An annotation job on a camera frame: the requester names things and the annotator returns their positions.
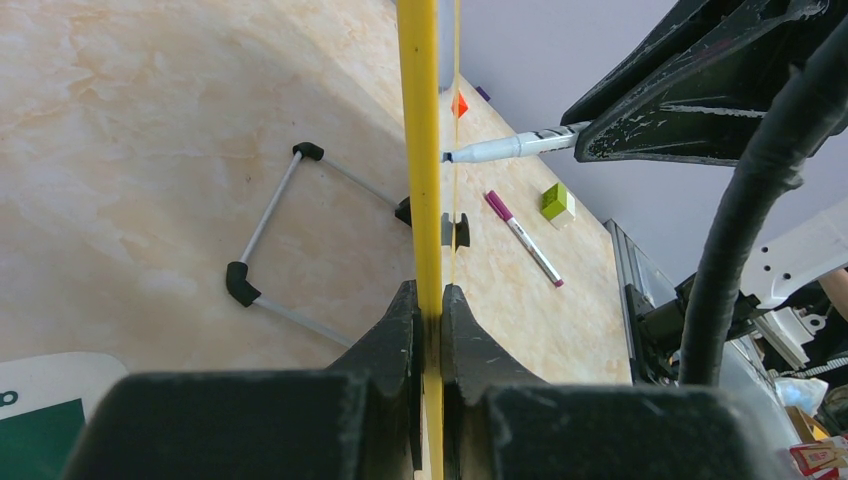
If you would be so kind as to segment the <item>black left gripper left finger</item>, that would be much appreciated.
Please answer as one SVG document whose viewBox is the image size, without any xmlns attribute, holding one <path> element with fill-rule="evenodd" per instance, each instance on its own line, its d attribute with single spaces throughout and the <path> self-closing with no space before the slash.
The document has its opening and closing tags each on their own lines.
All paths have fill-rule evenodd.
<svg viewBox="0 0 848 480">
<path fill-rule="evenodd" d="M 382 318 L 326 368 L 367 384 L 364 417 L 354 429 L 359 472 L 423 468 L 421 333 L 417 285 L 404 281 Z"/>
</svg>

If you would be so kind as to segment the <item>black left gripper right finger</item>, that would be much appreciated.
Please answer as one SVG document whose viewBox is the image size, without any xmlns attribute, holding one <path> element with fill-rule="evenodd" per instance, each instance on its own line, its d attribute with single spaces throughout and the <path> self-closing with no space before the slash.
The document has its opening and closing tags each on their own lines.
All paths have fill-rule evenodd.
<svg viewBox="0 0 848 480">
<path fill-rule="evenodd" d="M 462 288 L 445 287 L 441 317 L 443 465 L 447 479 L 504 479 L 515 413 L 497 405 L 512 387 L 543 385 L 476 320 Z"/>
</svg>

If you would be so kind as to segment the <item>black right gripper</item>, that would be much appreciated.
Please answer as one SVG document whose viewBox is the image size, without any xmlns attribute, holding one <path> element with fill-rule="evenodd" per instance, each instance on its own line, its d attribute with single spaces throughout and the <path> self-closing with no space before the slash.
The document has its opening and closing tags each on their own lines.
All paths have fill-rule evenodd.
<svg viewBox="0 0 848 480">
<path fill-rule="evenodd" d="M 678 1 L 561 117 L 587 123 L 580 163 L 733 166 L 791 65 L 847 16 L 844 1 Z"/>
</svg>

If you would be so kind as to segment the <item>blue capped marker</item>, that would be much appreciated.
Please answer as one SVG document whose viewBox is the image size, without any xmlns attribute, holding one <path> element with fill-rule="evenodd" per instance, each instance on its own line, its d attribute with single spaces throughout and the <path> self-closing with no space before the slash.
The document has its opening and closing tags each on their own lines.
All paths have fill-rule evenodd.
<svg viewBox="0 0 848 480">
<path fill-rule="evenodd" d="M 537 131 L 529 131 L 501 139 L 467 145 L 442 153 L 443 163 L 485 163 L 509 158 L 537 156 L 539 154 L 572 148 L 588 121 Z"/>
</svg>

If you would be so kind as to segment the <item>yellow framed whiteboard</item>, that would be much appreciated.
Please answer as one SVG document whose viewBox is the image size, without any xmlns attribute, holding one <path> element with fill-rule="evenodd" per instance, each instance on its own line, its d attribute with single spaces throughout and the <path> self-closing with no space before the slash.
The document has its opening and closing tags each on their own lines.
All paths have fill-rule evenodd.
<svg viewBox="0 0 848 480">
<path fill-rule="evenodd" d="M 417 297 L 423 324 L 427 446 L 431 477 L 443 479 L 438 6 L 435 1 L 399 1 L 396 7 Z"/>
</svg>

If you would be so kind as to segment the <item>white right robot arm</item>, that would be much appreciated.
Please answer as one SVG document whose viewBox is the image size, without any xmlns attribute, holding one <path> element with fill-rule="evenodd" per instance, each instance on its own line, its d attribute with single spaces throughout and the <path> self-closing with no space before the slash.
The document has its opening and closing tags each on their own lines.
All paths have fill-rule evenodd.
<svg viewBox="0 0 848 480">
<path fill-rule="evenodd" d="M 725 341 L 847 262 L 845 212 L 754 246 L 806 160 L 847 125 L 843 1 L 679 1 L 561 122 L 581 127 L 582 163 L 733 171 L 696 272 L 674 301 L 636 320 L 644 378 L 679 353 L 686 383 L 714 384 Z"/>
</svg>

